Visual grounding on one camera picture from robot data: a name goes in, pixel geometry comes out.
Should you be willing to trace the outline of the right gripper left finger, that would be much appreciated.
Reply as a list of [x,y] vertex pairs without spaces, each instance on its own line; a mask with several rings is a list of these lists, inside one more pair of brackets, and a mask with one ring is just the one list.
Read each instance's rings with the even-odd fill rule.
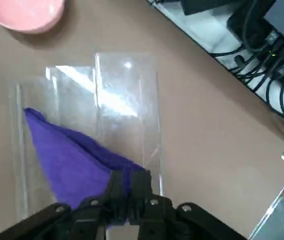
[[123,173],[113,171],[104,193],[71,209],[54,203],[0,232],[0,240],[94,240],[99,228],[126,222]]

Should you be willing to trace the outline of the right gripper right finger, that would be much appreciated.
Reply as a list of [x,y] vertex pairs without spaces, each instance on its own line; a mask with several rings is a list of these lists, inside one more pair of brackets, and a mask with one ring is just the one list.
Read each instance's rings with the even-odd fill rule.
[[243,240],[237,231],[192,202],[173,207],[153,194],[149,171],[131,174],[129,223],[139,227],[139,240]]

